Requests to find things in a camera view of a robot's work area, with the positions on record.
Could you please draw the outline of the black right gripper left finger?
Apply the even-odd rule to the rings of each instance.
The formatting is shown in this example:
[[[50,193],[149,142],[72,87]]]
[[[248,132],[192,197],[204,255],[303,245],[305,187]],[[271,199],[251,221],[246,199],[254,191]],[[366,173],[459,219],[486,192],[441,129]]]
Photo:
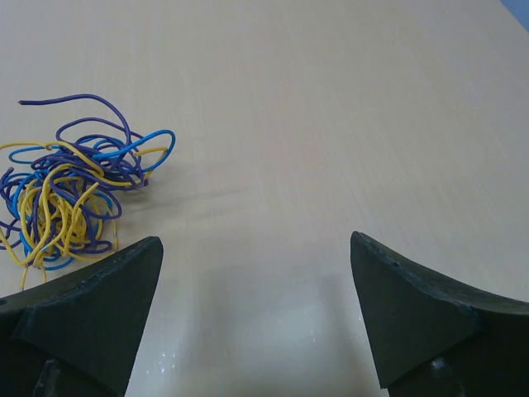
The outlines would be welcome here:
[[[123,396],[160,276],[146,237],[1,299],[3,396]]]

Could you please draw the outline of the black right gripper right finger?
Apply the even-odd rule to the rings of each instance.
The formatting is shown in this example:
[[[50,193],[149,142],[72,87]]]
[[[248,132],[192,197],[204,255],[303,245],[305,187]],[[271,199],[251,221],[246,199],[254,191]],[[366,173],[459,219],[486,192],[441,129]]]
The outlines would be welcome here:
[[[431,270],[361,232],[355,289],[391,396],[526,396],[528,304]]]

